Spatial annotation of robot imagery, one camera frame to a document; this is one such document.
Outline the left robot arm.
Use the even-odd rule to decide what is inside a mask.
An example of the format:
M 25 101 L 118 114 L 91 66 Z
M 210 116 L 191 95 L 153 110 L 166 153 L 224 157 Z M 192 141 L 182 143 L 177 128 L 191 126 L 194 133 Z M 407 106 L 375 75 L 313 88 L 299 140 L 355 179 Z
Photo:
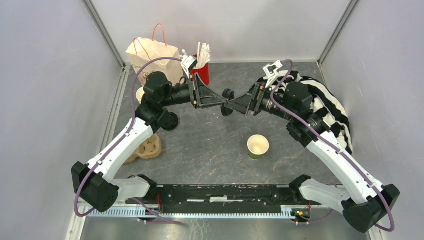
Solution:
M 183 85 L 173 86 L 163 72 L 147 77 L 144 95 L 132 118 L 122 132 L 97 156 L 71 168 L 75 190 L 74 209 L 83 199 L 98 212 L 107 211 L 117 201 L 139 198 L 145 204 L 153 203 L 157 190 L 139 176 L 116 179 L 119 168 L 133 152 L 158 130 L 173 130 L 178 117 L 167 106 L 191 103 L 196 109 L 224 105 L 228 100 L 203 84 L 196 75 Z

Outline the green paper coffee cup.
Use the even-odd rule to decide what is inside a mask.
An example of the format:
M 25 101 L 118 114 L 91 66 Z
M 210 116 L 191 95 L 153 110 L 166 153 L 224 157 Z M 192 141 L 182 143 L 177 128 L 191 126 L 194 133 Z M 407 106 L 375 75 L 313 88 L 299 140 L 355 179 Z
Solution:
M 253 160 L 262 158 L 269 150 L 270 144 L 266 137 L 256 134 L 247 140 L 248 156 Z

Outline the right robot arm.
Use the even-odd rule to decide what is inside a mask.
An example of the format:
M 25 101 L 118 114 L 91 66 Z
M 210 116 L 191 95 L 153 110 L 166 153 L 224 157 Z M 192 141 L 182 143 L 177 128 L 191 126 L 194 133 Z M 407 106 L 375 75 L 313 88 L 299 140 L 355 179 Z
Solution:
M 379 228 L 380 221 L 386 217 L 389 220 L 386 231 L 394 231 L 392 209 L 400 196 L 399 189 L 374 178 L 340 145 L 330 127 L 311 110 L 313 95 L 307 85 L 291 82 L 279 92 L 277 88 L 265 88 L 260 82 L 241 97 L 235 97 L 230 89 L 222 95 L 225 101 L 221 110 L 225 116 L 234 111 L 243 114 L 265 111 L 288 119 L 289 134 L 317 156 L 343 184 L 343 188 L 336 188 L 302 175 L 291 183 L 288 191 L 293 203 L 308 200 L 323 204 L 341 213 L 361 233 L 372 227 Z

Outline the black plastic cup lid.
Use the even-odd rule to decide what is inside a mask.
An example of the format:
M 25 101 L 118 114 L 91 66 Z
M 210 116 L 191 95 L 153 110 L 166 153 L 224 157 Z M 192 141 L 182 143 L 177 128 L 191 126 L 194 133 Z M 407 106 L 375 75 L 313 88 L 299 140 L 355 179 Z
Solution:
M 227 102 L 235 98 L 235 92 L 229 88 L 226 88 L 223 91 L 222 96 L 226 99 L 226 102 L 220 105 L 220 110 L 224 117 L 228 117 L 234 112 L 234 110 L 228 107 Z

